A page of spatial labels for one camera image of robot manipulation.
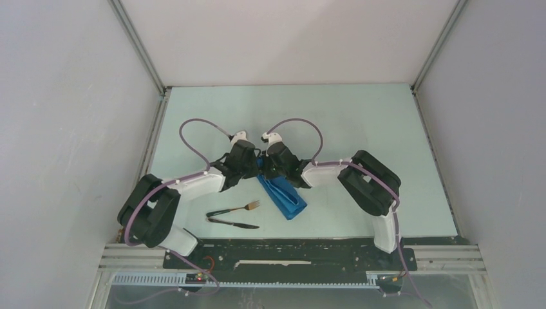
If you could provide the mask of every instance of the gray wall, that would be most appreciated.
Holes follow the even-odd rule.
[[[419,99],[503,308],[543,308],[546,1],[470,1]]]
[[[82,308],[158,94],[106,0],[1,6],[0,308]]]

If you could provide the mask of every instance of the white wall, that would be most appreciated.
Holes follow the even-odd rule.
[[[544,308],[546,2],[470,1],[419,91],[503,308]]]
[[[106,0],[2,1],[0,308],[82,308],[158,93]]]
[[[124,0],[168,86],[412,83],[457,0]]]

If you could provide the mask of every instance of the white tabletop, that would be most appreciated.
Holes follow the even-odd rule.
[[[152,161],[151,173],[155,176],[172,178],[204,167],[178,136],[180,124],[194,117],[213,121],[230,133],[245,129],[258,148],[265,147],[259,139],[261,134],[280,120],[311,120],[324,135],[325,145],[317,158],[320,162],[348,158],[364,149],[400,177],[403,236],[457,234],[407,84],[173,88]],[[305,123],[291,122],[276,132],[299,158],[311,158],[319,145],[317,133]],[[231,149],[226,137],[207,124],[189,124],[184,137],[210,161]],[[357,206],[340,183],[298,192],[308,206],[290,221],[257,179],[249,179],[228,191],[181,203],[175,222],[201,238],[373,236],[370,215]],[[258,225],[260,229],[205,221],[206,212],[242,207],[253,200],[259,200],[261,206],[216,218]]]

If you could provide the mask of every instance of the blue fabric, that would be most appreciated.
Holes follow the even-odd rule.
[[[292,220],[307,206],[296,189],[284,177],[267,180],[263,175],[257,175],[256,178],[287,220]]]

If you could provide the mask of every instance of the orange wire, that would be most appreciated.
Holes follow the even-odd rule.
[[[205,256],[203,257],[203,259],[210,259],[211,260],[211,268],[208,270],[208,272],[212,272],[212,270],[214,269],[214,259],[211,257],[211,256]]]

